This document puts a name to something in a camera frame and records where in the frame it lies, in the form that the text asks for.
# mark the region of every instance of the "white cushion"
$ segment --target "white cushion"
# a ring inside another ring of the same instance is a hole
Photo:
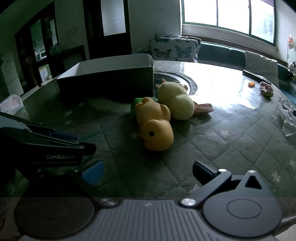
[[[245,52],[246,70],[258,74],[268,79],[277,88],[279,88],[278,62],[263,55]]]
[[[175,58],[195,58],[198,54],[198,42],[185,38],[153,38],[150,51],[155,60]]]

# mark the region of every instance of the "metal screw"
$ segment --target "metal screw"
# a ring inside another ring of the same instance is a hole
[[[114,205],[116,205],[116,203],[117,203],[115,200],[113,200],[113,199],[111,199],[111,198],[103,198],[103,199],[101,200],[101,202],[102,202],[102,204],[103,204],[104,206],[107,206],[107,207],[114,206]]]
[[[191,207],[196,204],[196,201],[192,198],[184,198],[183,200],[181,200],[181,204],[186,207]]]

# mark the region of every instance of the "window frame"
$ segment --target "window frame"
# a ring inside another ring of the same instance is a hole
[[[249,17],[249,33],[248,34],[243,33],[243,32],[239,32],[239,31],[236,31],[236,30],[233,30],[233,29],[230,29],[230,28],[224,28],[224,27],[219,27],[218,26],[218,0],[216,0],[216,7],[217,7],[217,23],[216,23],[216,25],[209,25],[209,24],[203,24],[203,23],[185,22],[184,0],[181,0],[181,5],[182,5],[182,23],[183,24],[190,24],[190,25],[206,26],[206,27],[218,28],[218,29],[222,29],[222,30],[231,31],[231,32],[234,32],[234,33],[242,34],[242,35],[245,35],[245,36],[248,36],[248,37],[251,37],[251,38],[260,40],[262,42],[265,42],[265,43],[267,43],[267,44],[272,45],[272,46],[275,47],[276,46],[276,34],[277,34],[277,25],[276,25],[277,24],[277,20],[276,20],[277,18],[276,18],[276,3],[275,2],[276,2],[276,0],[274,0],[274,42],[273,43],[251,34],[251,32],[252,32],[252,6],[251,6],[251,0],[249,0],[249,13],[250,13],[250,17]]]

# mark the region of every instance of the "window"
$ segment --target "window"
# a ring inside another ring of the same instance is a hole
[[[182,0],[184,24],[239,32],[275,46],[274,0]]]
[[[126,32],[123,0],[101,0],[104,36]]]

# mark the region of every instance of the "plush toy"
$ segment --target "plush toy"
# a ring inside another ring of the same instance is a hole
[[[261,91],[261,94],[267,97],[272,97],[274,95],[274,90],[271,87],[271,85],[265,82],[260,83],[260,91]]]
[[[291,72],[291,74],[293,75],[292,80],[294,82],[296,82],[296,61],[293,61],[289,64],[288,67],[289,71]]]
[[[177,82],[167,82],[157,85],[158,99],[168,106],[172,117],[177,120],[188,120],[192,115],[214,111],[211,104],[197,104],[187,95],[187,86]]]
[[[170,148],[174,134],[170,125],[170,110],[165,105],[144,97],[142,103],[135,105],[140,138],[151,151],[164,151]]]

